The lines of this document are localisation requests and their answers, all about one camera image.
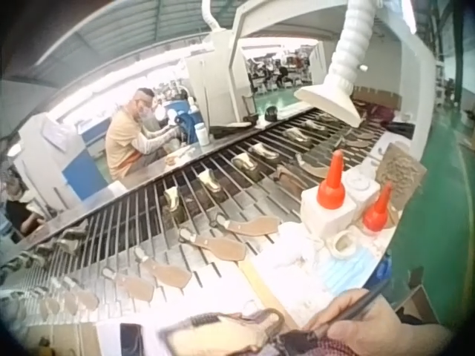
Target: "blue face mask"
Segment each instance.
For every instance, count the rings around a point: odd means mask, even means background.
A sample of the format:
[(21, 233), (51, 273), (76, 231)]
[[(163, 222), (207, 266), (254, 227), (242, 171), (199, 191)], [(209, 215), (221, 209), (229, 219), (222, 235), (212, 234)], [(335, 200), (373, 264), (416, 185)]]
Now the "blue face mask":
[(337, 296), (348, 289), (361, 288), (377, 264), (374, 255), (367, 248), (359, 246), (348, 260), (333, 257), (323, 265), (319, 276), (330, 293)]

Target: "conveyor belt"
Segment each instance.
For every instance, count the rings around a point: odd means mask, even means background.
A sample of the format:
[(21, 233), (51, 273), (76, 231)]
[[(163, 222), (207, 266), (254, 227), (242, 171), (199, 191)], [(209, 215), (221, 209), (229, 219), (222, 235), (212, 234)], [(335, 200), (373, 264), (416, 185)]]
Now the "conveyor belt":
[[(325, 126), (324, 131), (309, 130), (304, 122), (311, 119)], [(284, 137), (287, 128), (297, 127), (309, 136), (313, 148), (304, 147)], [(89, 285), (100, 277), (105, 266), (113, 269), (138, 272), (137, 264), (130, 248), (141, 246), (162, 263), (170, 263), (193, 271), (201, 286), (203, 281), (197, 272), (201, 267), (212, 264), (216, 273), (220, 273), (214, 263), (216, 257), (207, 251), (201, 251), (190, 245), (178, 243), (177, 228), (187, 227), (199, 234), (221, 233), (209, 227), (209, 222), (217, 212), (223, 212), (232, 220), (250, 220), (262, 214), (280, 217), (283, 221), (299, 221), (300, 197), (295, 197), (280, 183), (274, 182), (272, 174), (276, 165), (266, 162), (258, 155), (249, 153), (261, 170), (261, 178), (255, 182), (248, 178), (232, 164), (237, 154), (249, 152), (249, 147), (263, 143), (266, 148), (278, 152), (283, 162), (293, 163), (296, 154), (303, 154), (304, 159), (314, 165), (318, 162), (329, 165), (335, 143), (342, 134), (348, 132), (349, 126), (340, 121), (325, 122), (319, 119), (313, 110), (291, 119), (277, 122), (264, 131), (259, 131), (218, 152), (190, 163), (179, 171), (159, 177), (146, 186), (108, 204), (88, 217), (88, 235), (79, 253), (72, 257), (56, 249), (50, 268), (44, 271), (38, 266), (27, 270), (21, 281), (23, 289), (43, 285), (50, 287), (52, 276), (62, 277), (69, 274)], [(358, 132), (372, 132), (374, 137), (367, 148), (343, 147), (346, 168), (357, 165), (369, 154), (371, 148), (384, 132), (377, 124), (364, 123)], [(197, 179), (204, 168), (213, 170), (215, 177), (223, 186), (226, 198), (217, 201)], [(297, 166), (292, 172), (299, 175), (309, 186), (320, 179), (310, 176)], [(176, 221), (168, 211), (163, 196), (165, 189), (176, 185), (182, 197), (184, 221)], [(272, 243), (272, 236), (248, 239), (235, 235), (248, 248), (248, 253), (258, 254), (262, 248)], [(98, 294), (103, 284), (93, 283)]]

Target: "person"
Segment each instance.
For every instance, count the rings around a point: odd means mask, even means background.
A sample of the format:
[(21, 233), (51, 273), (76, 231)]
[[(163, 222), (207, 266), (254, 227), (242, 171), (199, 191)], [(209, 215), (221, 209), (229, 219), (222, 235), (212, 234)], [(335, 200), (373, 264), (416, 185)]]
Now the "person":
[[(331, 321), (367, 292), (365, 289), (344, 292), (311, 318), (304, 329), (310, 331)], [(378, 297), (362, 318), (333, 323), (327, 336), (360, 356), (425, 356), (441, 355), (453, 335), (438, 324), (403, 323), (391, 305), (383, 297)]]
[(178, 126), (167, 125), (155, 132), (143, 126), (143, 119), (153, 116), (153, 99), (152, 89), (140, 88), (112, 117), (105, 135), (105, 154), (114, 180), (122, 179), (161, 158), (164, 153), (160, 149), (180, 136)]
[(7, 193), (6, 218), (22, 234), (20, 236), (13, 234), (12, 236), (12, 241), (18, 243), (22, 237), (26, 237), (40, 228), (45, 223), (45, 219), (32, 203), (31, 193), (24, 189), (18, 177), (10, 175), (7, 178), (5, 191)]
[(289, 70), (285, 68), (283, 65), (279, 67), (279, 75), (277, 76), (277, 79), (275, 82), (277, 85), (282, 88), (284, 86), (284, 80), (287, 78), (289, 75)]

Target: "white pipe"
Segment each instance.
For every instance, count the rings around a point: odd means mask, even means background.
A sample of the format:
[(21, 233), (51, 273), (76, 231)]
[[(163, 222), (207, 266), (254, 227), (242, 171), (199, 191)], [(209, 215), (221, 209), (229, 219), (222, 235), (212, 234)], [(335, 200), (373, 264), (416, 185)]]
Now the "white pipe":
[(211, 14), (211, 0), (203, 0), (201, 2), (201, 14), (203, 15), (203, 20), (210, 26), (211, 31), (221, 30), (220, 24)]
[(351, 102), (350, 95), (358, 69), (370, 45), (377, 5), (382, 6), (381, 0), (348, 0), (343, 30), (324, 83), (295, 92), (298, 99), (353, 127), (359, 126), (361, 117)]

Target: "hand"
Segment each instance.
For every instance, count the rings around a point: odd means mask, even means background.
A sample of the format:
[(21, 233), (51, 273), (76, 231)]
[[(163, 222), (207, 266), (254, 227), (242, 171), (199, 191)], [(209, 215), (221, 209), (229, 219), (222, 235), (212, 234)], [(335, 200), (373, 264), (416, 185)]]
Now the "hand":
[[(305, 329), (313, 330), (331, 321), (366, 293), (366, 289), (344, 292), (326, 309), (317, 313)], [(404, 334), (404, 326), (383, 297), (376, 298), (360, 320), (338, 321), (327, 331), (328, 338), (344, 343), (360, 356), (401, 355), (400, 345), (405, 344)]]

